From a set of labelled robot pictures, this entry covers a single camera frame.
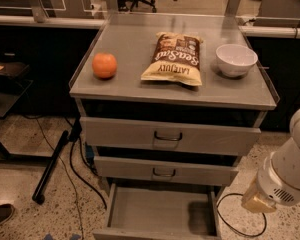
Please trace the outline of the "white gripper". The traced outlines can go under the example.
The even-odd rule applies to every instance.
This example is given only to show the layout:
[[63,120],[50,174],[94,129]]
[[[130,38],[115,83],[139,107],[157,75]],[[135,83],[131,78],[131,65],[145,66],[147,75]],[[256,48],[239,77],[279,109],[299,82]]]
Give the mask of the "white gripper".
[[293,206],[300,202],[300,139],[290,137],[263,162],[241,199],[252,213],[273,213],[276,203]]

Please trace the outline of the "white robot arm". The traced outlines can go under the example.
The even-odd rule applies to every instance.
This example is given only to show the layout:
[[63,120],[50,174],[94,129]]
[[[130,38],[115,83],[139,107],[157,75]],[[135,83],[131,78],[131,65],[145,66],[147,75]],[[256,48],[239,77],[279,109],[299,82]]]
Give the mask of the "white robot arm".
[[241,205],[252,213],[271,213],[276,205],[300,202],[300,109],[290,120],[290,138],[267,156],[244,193]]

